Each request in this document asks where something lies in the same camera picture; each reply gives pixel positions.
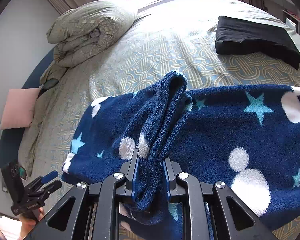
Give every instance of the human hand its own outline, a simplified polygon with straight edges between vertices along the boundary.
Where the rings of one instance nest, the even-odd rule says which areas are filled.
[[[44,210],[43,208],[39,208],[40,215],[38,217],[38,221],[40,221],[44,217]],[[20,239],[24,239],[27,234],[34,228],[35,221],[29,218],[25,218],[23,215],[19,216],[19,220],[22,222],[21,231],[20,231]]]

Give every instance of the patterned bed sheet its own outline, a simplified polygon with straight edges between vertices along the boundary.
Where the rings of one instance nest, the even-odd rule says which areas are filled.
[[[171,70],[185,74],[189,90],[240,84],[300,87],[300,68],[263,53],[217,55],[214,42],[220,15],[283,27],[300,51],[300,36],[294,30],[237,0],[175,0],[148,9],[117,43],[63,76],[42,123],[29,180],[53,170],[61,176],[71,139],[91,101],[141,90]],[[63,183],[46,201],[45,210],[71,187]],[[293,240],[299,232],[300,217],[274,233]]]

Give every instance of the pink pillow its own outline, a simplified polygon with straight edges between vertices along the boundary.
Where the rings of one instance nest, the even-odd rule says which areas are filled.
[[[29,127],[34,104],[41,88],[10,89],[3,110],[0,129]]]

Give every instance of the white wall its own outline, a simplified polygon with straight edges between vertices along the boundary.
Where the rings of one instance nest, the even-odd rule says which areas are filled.
[[[0,120],[9,89],[21,88],[53,48],[46,32],[59,16],[47,0],[11,0],[0,15]],[[1,191],[0,212],[12,215],[9,194]]]

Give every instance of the metal screw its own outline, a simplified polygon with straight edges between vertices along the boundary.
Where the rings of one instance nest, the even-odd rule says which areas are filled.
[[[217,186],[218,188],[224,188],[224,187],[226,186],[226,184],[225,184],[224,182],[222,182],[222,181],[217,181],[217,182],[216,182],[216,186]]]
[[[83,189],[83,188],[85,188],[86,186],[87,186],[87,184],[84,183],[84,182],[79,182],[79,183],[77,184],[77,188],[78,188],[78,189]]]
[[[186,173],[186,172],[180,172],[180,173],[178,174],[178,176],[179,176],[180,179],[186,179],[186,178],[189,177],[189,174]]]
[[[123,174],[121,172],[117,172],[117,173],[113,174],[113,176],[114,176],[115,179],[123,178]]]

